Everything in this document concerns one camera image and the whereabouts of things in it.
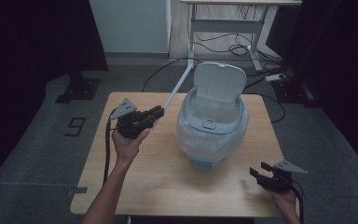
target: table leg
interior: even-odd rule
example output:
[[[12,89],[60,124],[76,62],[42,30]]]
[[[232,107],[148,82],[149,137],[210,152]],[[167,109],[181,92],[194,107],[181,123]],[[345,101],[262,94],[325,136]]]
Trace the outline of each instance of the table leg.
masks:
[[[188,45],[188,58],[187,59],[187,67],[192,66],[194,68],[194,27],[192,25],[192,21],[196,19],[196,5],[192,5],[191,8],[191,19],[190,19],[190,44]]]
[[[251,56],[252,63],[254,64],[255,70],[257,72],[263,71],[263,68],[260,65],[260,61],[258,61],[258,57],[257,57],[257,54],[256,54],[255,50],[256,50],[256,47],[257,47],[258,40],[259,40],[260,35],[261,35],[261,31],[263,30],[263,25],[264,25],[264,22],[266,20],[266,16],[267,16],[268,11],[269,11],[269,6],[264,6],[263,13],[261,15],[261,18],[259,20],[259,24],[258,24],[258,27],[257,27],[257,31],[255,33],[255,39],[253,40],[252,45],[250,47],[248,46],[249,55]]]

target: wooden table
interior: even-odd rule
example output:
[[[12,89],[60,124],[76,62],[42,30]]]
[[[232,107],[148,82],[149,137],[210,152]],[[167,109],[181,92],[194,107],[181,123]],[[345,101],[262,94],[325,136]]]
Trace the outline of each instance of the wooden table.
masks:
[[[269,6],[301,6],[301,0],[181,0],[181,3],[192,6],[190,18],[190,43],[188,46],[188,64],[192,64],[194,58],[194,34],[196,32],[209,33],[234,33],[234,34],[254,34],[255,38],[251,46],[248,46],[249,56],[256,71],[263,71],[259,57],[256,52],[258,40],[263,29],[265,18]],[[197,19],[197,5],[241,5],[241,6],[262,6],[263,12],[257,20],[200,20]]]
[[[143,141],[132,164],[117,206],[118,215],[187,216],[187,217],[278,217],[279,211],[270,196],[249,175],[249,167],[260,174],[260,162],[274,164],[283,159],[263,99],[243,95],[250,120],[243,144],[233,155],[210,171],[192,166],[179,148],[176,117],[185,98],[177,93],[165,116]],[[87,193],[77,193],[71,204],[75,214],[87,212],[103,183],[105,157],[104,131],[110,112],[124,98],[144,111],[162,105],[168,93],[113,92],[110,94],[95,134],[78,186]],[[116,160],[113,142],[110,169]]]

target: desk frame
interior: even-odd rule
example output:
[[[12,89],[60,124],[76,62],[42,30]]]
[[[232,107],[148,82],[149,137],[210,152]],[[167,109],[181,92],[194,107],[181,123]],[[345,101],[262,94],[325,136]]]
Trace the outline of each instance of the desk frame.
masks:
[[[242,34],[254,34],[255,38],[251,44],[248,46],[249,55],[251,57],[252,63],[257,72],[263,71],[263,68],[260,65],[258,60],[258,55],[256,53],[256,47],[258,40],[263,30],[264,22],[269,10],[269,6],[298,6],[301,4],[301,1],[296,0],[259,0],[259,1],[249,1],[249,0],[181,0],[182,3],[187,3],[192,5],[191,10],[191,23],[190,23],[190,43],[188,46],[188,65],[193,65],[192,58],[194,58],[194,33],[195,32],[208,32],[208,33],[242,33]],[[245,21],[232,21],[232,20],[199,20],[196,15],[196,6],[197,5],[252,5],[252,6],[262,6],[263,12],[261,18],[258,21],[245,20]]]

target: translucent plastic bin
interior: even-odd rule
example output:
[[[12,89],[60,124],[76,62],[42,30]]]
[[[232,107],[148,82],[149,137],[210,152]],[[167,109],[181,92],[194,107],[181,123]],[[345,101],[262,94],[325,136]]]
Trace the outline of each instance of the translucent plastic bin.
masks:
[[[228,64],[202,63],[196,68],[194,85],[178,114],[176,133],[194,165],[208,170],[242,144],[249,121],[241,99],[246,75]]]

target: electrical cable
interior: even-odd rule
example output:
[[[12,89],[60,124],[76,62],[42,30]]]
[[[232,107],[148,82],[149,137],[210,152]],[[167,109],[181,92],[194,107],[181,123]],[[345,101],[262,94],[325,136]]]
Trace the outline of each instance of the electrical cable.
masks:
[[[237,13],[238,13],[238,18],[239,18],[240,14],[241,14],[241,7],[240,6],[237,6],[237,8],[235,9],[234,15],[230,18],[230,20],[234,19],[237,16]]]
[[[198,36],[198,33],[196,32],[196,37],[197,37],[197,39],[198,39],[199,41],[201,41],[201,42],[203,42],[203,41],[215,40],[215,39],[218,39],[218,38],[227,36],[227,35],[236,35],[236,39],[237,39],[238,36],[240,36],[240,37],[246,39],[247,41],[249,41],[249,44],[252,44],[252,41],[251,41],[248,37],[246,37],[246,36],[244,36],[244,35],[240,35],[240,34],[238,34],[238,33],[229,33],[229,34],[225,34],[225,35],[219,35],[219,36],[211,37],[211,38],[209,38],[209,39],[201,39],[201,38]]]
[[[260,56],[261,59],[263,59],[264,61],[267,62],[271,62],[271,63],[276,63],[276,64],[281,64],[282,63],[282,59],[279,57],[275,57],[272,55],[269,55],[259,49],[256,50],[258,55]]]
[[[203,44],[200,44],[200,43],[194,43],[195,45],[200,45],[204,48],[206,48],[207,50],[213,52],[213,53],[227,53],[227,52],[230,52],[231,50],[230,49],[227,49],[227,50],[216,50],[216,49],[210,49],[208,47],[206,47],[205,45]]]
[[[248,89],[249,87],[254,86],[255,84],[257,84],[257,83],[261,82],[262,80],[264,80],[264,78],[265,77],[261,77],[260,79],[252,82],[251,84],[246,85],[245,88],[243,89],[242,93],[244,93],[246,91],[246,89]]]
[[[209,9],[209,6],[208,6],[208,5],[205,5],[205,6],[206,6],[207,9],[208,9],[208,14],[209,14],[209,16],[210,16],[212,19],[214,19],[213,15],[211,14],[211,10]]]
[[[246,20],[246,17],[248,16],[248,12],[249,12],[249,6],[247,6],[245,15],[243,16],[244,20]]]
[[[277,122],[283,120],[286,117],[286,110],[284,109],[283,105],[281,103],[279,103],[277,100],[275,100],[274,98],[272,98],[270,96],[267,96],[267,95],[264,95],[264,94],[261,94],[261,93],[246,92],[246,94],[260,95],[262,97],[268,98],[271,101],[275,102],[281,108],[281,110],[282,110],[281,117],[279,119],[272,120],[271,123],[277,123]]]
[[[109,163],[110,163],[110,131],[111,131],[111,120],[110,117],[115,113],[116,109],[114,109],[106,122],[105,129],[105,165],[103,170],[103,184],[106,181],[109,173]]]
[[[300,223],[301,224],[304,224],[304,200],[303,200],[303,196],[304,196],[304,191],[302,189],[302,187],[294,180],[292,180],[294,183],[296,183],[299,187],[300,187],[300,190],[301,190],[301,194],[298,192],[298,190],[296,189],[296,187],[293,185],[293,183],[289,183],[283,176],[281,175],[278,175],[275,173],[275,175],[277,175],[282,181],[285,182],[285,184],[287,186],[290,187],[290,189],[293,191],[293,193],[296,195],[296,197],[298,198],[298,207],[299,207],[299,212],[300,212],[300,215],[299,215],[299,219],[300,219]]]
[[[286,68],[286,66],[282,66],[281,64],[277,64],[277,63],[264,63],[264,68],[266,70],[273,70],[273,69],[278,69],[278,68]]]
[[[160,67],[156,72],[154,72],[154,73],[145,81],[145,84],[144,84],[144,86],[142,87],[142,91],[141,91],[141,92],[145,92],[145,87],[146,87],[147,83],[148,83],[148,82],[150,81],[150,79],[151,79],[153,76],[155,76],[159,71],[161,71],[162,69],[168,67],[169,65],[171,65],[171,64],[173,64],[173,63],[176,63],[176,62],[179,62],[179,61],[182,61],[182,60],[194,60],[194,61],[197,61],[197,62],[199,62],[199,63],[202,63],[201,60],[196,59],[196,58],[181,58],[181,59],[176,59],[176,60],[174,60],[174,61],[172,61],[172,62],[170,62],[170,63],[167,63],[167,64],[165,64],[164,66]]]
[[[255,75],[247,75],[247,77],[259,77],[261,75],[265,75],[266,73],[270,73],[270,75],[271,75],[273,73],[279,73],[279,72],[281,72],[281,71],[283,71],[285,69],[286,69],[286,66],[281,66],[281,67],[269,69],[269,70],[264,71],[264,72],[257,73]]]

